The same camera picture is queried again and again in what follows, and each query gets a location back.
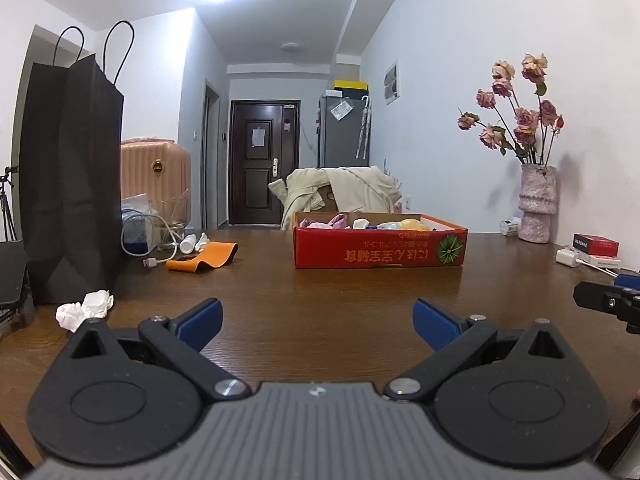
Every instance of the red small box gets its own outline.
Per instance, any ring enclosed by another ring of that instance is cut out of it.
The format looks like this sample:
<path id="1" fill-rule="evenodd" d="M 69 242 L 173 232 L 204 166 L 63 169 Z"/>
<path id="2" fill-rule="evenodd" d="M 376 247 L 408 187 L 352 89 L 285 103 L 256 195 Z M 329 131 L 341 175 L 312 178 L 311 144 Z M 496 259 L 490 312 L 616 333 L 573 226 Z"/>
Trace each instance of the red small box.
<path id="1" fill-rule="evenodd" d="M 574 235 L 574 248 L 591 256 L 616 258 L 620 244 L 600 236 Z"/>
<path id="2" fill-rule="evenodd" d="M 295 225 L 305 218 L 328 222 L 339 213 L 299 212 Z M 427 215 L 345 213 L 350 225 L 366 218 L 372 225 L 419 220 L 429 231 L 361 229 L 293 229 L 298 269 L 372 269 L 374 267 L 460 266 L 465 260 L 467 229 Z"/>

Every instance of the wooden table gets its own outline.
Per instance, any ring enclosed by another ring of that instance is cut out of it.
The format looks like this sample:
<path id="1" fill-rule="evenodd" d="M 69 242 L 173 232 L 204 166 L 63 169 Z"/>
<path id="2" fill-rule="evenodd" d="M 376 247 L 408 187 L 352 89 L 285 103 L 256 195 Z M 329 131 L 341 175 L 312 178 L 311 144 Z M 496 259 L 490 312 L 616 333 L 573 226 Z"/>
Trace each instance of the wooden table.
<path id="1" fill-rule="evenodd" d="M 211 238 L 240 244 L 231 266 L 181 274 L 133 261 L 114 291 L 109 325 L 136 326 L 152 314 L 175 317 L 217 297 L 225 323 L 210 350 L 252 386 L 315 380 L 373 381 L 381 388 L 431 352 L 412 327 L 412 307 L 422 296 L 462 317 L 485 314 L 505 328 L 523 328 L 537 317 L 553 320 L 606 395 L 609 434 L 633 413 L 640 336 L 627 334 L 613 316 L 574 305 L 576 283 L 606 283 L 607 277 L 556 264 L 554 246 L 471 235 L 464 267 L 296 270 L 289 232 L 219 231 Z M 40 308 L 30 328 L 0 342 L 0 420 L 34 463 L 40 456 L 24 416 L 66 341 L 54 312 Z"/>

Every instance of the flower vase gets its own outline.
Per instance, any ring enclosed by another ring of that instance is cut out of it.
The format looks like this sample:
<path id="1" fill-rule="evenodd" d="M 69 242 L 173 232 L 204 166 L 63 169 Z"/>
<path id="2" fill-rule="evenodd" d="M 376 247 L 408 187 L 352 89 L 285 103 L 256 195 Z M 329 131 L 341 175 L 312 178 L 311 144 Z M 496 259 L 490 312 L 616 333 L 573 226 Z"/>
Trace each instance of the flower vase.
<path id="1" fill-rule="evenodd" d="M 551 238 L 551 215 L 558 211 L 556 168 L 541 164 L 522 165 L 520 240 L 546 244 Z"/>

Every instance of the dried rose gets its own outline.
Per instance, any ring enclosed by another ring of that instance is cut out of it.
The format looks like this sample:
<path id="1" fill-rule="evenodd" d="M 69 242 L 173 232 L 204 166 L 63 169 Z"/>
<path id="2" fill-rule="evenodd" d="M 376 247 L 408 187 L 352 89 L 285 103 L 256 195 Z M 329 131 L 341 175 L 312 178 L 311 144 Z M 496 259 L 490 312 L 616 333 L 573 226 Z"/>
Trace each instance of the dried rose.
<path id="1" fill-rule="evenodd" d="M 547 67 L 548 60 L 544 54 L 540 54 L 540 57 L 526 54 L 524 60 L 522 60 L 522 76 L 532 83 L 543 83 L 545 82 L 545 68 Z"/>
<path id="2" fill-rule="evenodd" d="M 526 108 L 516 108 L 516 122 L 518 126 L 527 130 L 535 131 L 538 129 L 539 112 L 535 110 L 527 110 Z"/>
<path id="3" fill-rule="evenodd" d="M 498 61 L 494 64 L 494 79 L 508 79 L 511 81 L 516 75 L 516 69 L 506 61 Z"/>
<path id="4" fill-rule="evenodd" d="M 462 116 L 458 119 L 458 127 L 461 130 L 470 130 L 473 126 L 478 124 L 480 117 L 474 114 L 470 114 L 467 112 L 466 114 L 462 114 Z"/>
<path id="5" fill-rule="evenodd" d="M 531 128 L 524 128 L 522 126 L 516 126 L 513 131 L 513 135 L 520 144 L 535 144 L 536 143 L 536 131 Z"/>
<path id="6" fill-rule="evenodd" d="M 499 130 L 495 130 L 494 126 L 488 124 L 484 132 L 480 135 L 480 140 L 490 150 L 495 150 L 496 148 L 502 147 L 504 136 Z"/>
<path id="7" fill-rule="evenodd" d="M 492 90 L 495 94 L 501 95 L 502 97 L 511 97 L 513 95 L 513 86 L 511 86 L 511 82 L 506 78 L 495 79 Z"/>
<path id="8" fill-rule="evenodd" d="M 558 120 L 558 112 L 551 101 L 546 99 L 540 103 L 540 111 L 542 112 L 542 124 L 544 126 L 553 126 Z"/>
<path id="9" fill-rule="evenodd" d="M 478 90 L 476 100 L 478 101 L 478 105 L 482 108 L 495 108 L 495 95 L 493 92 Z"/>

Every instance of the blue gripper pad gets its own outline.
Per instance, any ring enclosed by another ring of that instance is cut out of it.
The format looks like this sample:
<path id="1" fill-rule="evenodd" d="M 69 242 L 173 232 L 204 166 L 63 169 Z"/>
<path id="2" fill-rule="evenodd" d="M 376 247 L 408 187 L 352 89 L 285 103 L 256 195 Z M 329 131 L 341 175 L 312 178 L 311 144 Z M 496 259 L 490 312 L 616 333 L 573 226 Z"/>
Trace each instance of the blue gripper pad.
<path id="1" fill-rule="evenodd" d="M 462 335 L 464 323 L 425 300 L 414 305 L 414 329 L 436 352 Z"/>
<path id="2" fill-rule="evenodd" d="M 200 352 L 222 329 L 222 303 L 206 300 L 172 320 L 170 329 L 180 341 Z"/>
<path id="3" fill-rule="evenodd" d="M 640 276 L 635 276 L 633 274 L 620 274 L 613 284 L 640 290 Z"/>

